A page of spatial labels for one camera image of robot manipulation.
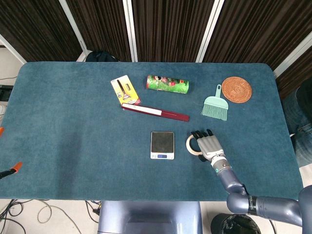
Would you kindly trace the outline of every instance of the round coaster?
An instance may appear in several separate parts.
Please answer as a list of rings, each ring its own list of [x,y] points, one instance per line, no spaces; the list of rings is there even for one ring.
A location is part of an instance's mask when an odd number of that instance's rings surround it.
[[[232,102],[244,103],[252,96],[252,88],[241,77],[228,77],[222,83],[222,93]]]

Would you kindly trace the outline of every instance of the curtain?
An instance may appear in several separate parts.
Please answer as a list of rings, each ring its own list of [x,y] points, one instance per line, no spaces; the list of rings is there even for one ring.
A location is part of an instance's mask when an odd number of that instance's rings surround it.
[[[281,99],[287,97],[309,78],[312,78],[312,47],[276,79]]]
[[[92,51],[131,61],[122,0],[67,0],[79,31]]]
[[[195,62],[213,0],[132,0],[138,61]]]
[[[204,62],[263,62],[273,70],[312,31],[311,0],[225,0]]]
[[[0,34],[28,62],[76,61],[82,52],[58,0],[2,0]]]

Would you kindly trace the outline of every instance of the black trash bag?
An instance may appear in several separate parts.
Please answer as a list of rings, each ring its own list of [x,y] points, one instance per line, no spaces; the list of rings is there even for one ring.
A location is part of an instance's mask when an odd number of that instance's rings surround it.
[[[106,51],[93,51],[88,54],[86,62],[118,62],[118,59]]]
[[[211,222],[212,234],[261,234],[257,224],[244,214],[218,214]]]

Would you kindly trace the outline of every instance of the jeans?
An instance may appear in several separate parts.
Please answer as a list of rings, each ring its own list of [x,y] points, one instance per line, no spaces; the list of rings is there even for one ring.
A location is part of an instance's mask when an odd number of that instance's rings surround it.
[[[298,105],[297,90],[283,102],[287,127],[292,136],[292,145],[299,167],[312,163],[312,124]]]

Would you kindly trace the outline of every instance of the teal brush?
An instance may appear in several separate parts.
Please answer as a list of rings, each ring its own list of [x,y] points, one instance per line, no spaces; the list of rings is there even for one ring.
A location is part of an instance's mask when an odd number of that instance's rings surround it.
[[[229,105],[226,100],[220,98],[221,84],[216,87],[215,96],[207,97],[204,102],[204,108],[201,111],[203,116],[219,118],[226,121]]]

